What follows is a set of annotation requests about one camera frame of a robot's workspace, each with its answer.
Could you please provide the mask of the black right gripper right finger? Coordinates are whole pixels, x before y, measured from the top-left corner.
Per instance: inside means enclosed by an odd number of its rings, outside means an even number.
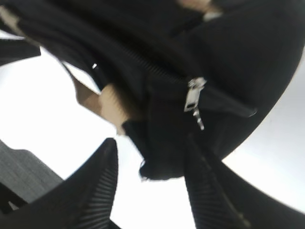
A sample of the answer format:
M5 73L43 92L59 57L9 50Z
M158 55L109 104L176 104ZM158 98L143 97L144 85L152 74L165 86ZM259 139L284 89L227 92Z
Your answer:
M258 190L194 136L184 179L197 229L303 229L305 215Z

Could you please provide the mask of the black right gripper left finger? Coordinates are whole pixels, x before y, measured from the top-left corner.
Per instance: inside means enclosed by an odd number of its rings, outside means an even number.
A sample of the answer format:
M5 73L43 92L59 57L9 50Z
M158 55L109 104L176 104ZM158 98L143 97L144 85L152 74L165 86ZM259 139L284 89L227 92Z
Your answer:
M117 229L111 219L118 183L117 144L107 138L91 157L68 179L32 203L9 189L0 218L2 229Z

